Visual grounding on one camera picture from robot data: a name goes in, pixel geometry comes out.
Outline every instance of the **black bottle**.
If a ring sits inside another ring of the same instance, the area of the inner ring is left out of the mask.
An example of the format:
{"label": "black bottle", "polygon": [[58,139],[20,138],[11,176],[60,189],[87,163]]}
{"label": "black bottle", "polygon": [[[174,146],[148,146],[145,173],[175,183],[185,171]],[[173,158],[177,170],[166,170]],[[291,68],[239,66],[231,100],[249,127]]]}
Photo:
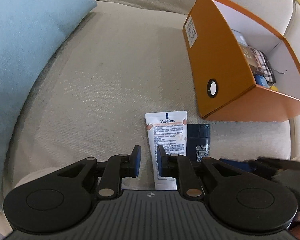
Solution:
{"label": "black bottle", "polygon": [[187,125],[187,149],[186,156],[191,161],[200,162],[202,157],[208,157],[210,151],[210,125]]}

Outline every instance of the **black and white plaid item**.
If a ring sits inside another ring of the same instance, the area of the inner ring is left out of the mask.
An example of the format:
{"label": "black and white plaid item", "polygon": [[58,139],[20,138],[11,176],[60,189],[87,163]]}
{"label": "black and white plaid item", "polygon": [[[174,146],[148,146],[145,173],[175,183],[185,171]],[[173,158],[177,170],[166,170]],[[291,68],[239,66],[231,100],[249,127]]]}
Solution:
{"label": "black and white plaid item", "polygon": [[272,72],[270,62],[268,61],[266,55],[261,50],[258,50],[258,49],[252,48],[252,47],[249,47],[249,48],[252,50],[254,56],[256,57],[258,64],[263,69],[263,71],[265,73],[264,77],[265,77],[266,81],[269,84],[272,84],[272,85],[275,84],[275,77]]}

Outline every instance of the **white tube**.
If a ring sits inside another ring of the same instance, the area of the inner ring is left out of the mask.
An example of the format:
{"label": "white tube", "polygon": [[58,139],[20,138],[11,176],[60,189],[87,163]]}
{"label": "white tube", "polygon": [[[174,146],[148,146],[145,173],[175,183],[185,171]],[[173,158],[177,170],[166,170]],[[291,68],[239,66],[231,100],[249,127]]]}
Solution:
{"label": "white tube", "polygon": [[146,114],[148,139],[154,171],[156,190],[177,189],[176,179],[159,176],[157,146],[163,145],[167,154],[186,155],[187,146],[187,112],[162,112]]}

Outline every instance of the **black ring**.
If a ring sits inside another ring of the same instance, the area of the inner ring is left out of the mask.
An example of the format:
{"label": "black ring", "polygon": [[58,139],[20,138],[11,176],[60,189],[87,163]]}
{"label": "black ring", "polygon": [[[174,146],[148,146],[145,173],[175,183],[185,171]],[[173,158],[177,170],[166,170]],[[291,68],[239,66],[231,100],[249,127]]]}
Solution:
{"label": "black ring", "polygon": [[[214,93],[214,95],[211,94],[211,90],[210,90],[211,84],[212,84],[213,82],[216,84],[216,92]],[[216,95],[218,94],[218,91],[219,91],[219,87],[218,87],[217,81],[216,81],[214,78],[210,79],[210,80],[208,81],[208,84],[207,84],[207,93],[208,93],[208,96],[211,97],[211,98],[215,98]]]}

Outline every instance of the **storage box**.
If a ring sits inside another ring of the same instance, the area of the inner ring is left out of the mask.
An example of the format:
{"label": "storage box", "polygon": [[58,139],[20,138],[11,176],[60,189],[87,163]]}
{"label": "storage box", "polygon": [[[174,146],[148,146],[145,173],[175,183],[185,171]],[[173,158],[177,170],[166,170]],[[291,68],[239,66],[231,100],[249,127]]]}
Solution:
{"label": "storage box", "polygon": [[[279,92],[257,85],[231,29],[264,52]],[[300,114],[300,63],[288,41],[229,0],[197,0],[183,28],[201,117],[286,121]]]}

